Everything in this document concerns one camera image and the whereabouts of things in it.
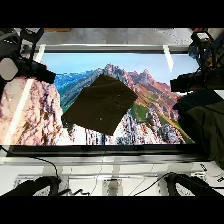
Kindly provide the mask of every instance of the black cloth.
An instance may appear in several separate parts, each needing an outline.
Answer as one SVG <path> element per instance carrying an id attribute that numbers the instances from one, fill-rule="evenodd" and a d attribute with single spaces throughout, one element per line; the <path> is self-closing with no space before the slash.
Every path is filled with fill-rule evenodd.
<path id="1" fill-rule="evenodd" d="M 84 128 L 113 135 L 136 99 L 137 95 L 118 79 L 100 75 L 89 87 L 82 89 L 63 118 Z"/>
<path id="2" fill-rule="evenodd" d="M 224 169 L 223 98 L 213 90 L 201 90 L 178 100 L 173 109 L 178 110 L 181 128 Z"/>

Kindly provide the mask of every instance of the metal frame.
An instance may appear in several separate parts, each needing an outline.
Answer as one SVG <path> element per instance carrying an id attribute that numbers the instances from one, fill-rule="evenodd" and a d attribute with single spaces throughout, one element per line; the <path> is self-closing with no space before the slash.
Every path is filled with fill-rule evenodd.
<path id="1" fill-rule="evenodd" d="M 169 45 L 169 50 L 172 53 L 183 53 L 186 54 L 188 50 L 187 45 Z M 46 45 L 45 53 L 164 53 L 163 45 L 101 45 L 101 44 L 62 44 L 62 45 Z M 72 157 L 65 157 L 60 153 L 54 154 L 54 157 L 41 157 L 46 160 L 53 162 L 55 165 L 60 166 L 70 166 L 70 165 L 125 165 L 125 164 L 159 164 L 159 163 L 179 163 L 179 162 L 198 162 L 198 161 L 207 161 L 204 156 L 200 154 L 193 154 L 191 150 L 185 154 L 170 154 L 163 152 L 152 153 L 151 155 L 102 155 L 94 154 L 91 157 L 86 156 L 86 153 L 79 154 L 74 153 Z M 0 161 L 3 160 L 5 165 L 50 165 L 48 163 L 30 159 L 23 156 L 21 157 L 5 157 L 0 158 Z"/>

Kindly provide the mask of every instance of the screen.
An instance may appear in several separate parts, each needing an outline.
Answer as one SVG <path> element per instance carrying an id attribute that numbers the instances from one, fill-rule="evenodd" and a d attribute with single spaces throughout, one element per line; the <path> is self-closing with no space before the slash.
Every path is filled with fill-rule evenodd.
<path id="1" fill-rule="evenodd" d="M 170 80 L 197 70 L 187 54 L 44 53 L 42 64 L 56 73 L 54 84 L 18 77 L 4 88 L 0 104 L 2 145 L 190 144 L 173 110 L 180 94 Z M 62 119 L 84 87 L 100 74 L 119 78 L 137 95 L 113 136 Z"/>

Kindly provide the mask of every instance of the blue sky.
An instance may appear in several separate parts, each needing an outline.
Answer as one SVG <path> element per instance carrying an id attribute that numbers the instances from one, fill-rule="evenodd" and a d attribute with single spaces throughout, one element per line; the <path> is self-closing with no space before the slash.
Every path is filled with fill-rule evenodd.
<path id="1" fill-rule="evenodd" d="M 198 68 L 196 60 L 187 54 L 171 54 L 174 66 L 170 72 L 165 54 L 134 53 L 45 53 L 42 61 L 48 69 L 57 74 L 81 73 L 104 68 L 113 64 L 128 72 L 143 72 L 148 69 L 156 81 L 170 85 L 170 80 L 178 75 L 194 72 Z"/>

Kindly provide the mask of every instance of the white round object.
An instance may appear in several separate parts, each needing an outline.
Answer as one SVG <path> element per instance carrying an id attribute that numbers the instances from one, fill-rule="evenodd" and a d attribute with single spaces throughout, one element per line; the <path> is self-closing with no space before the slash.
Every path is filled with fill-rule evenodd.
<path id="1" fill-rule="evenodd" d="M 12 80 L 16 73 L 18 72 L 18 68 L 16 67 L 14 61 L 11 58 L 3 58 L 0 62 L 0 75 L 6 80 Z"/>

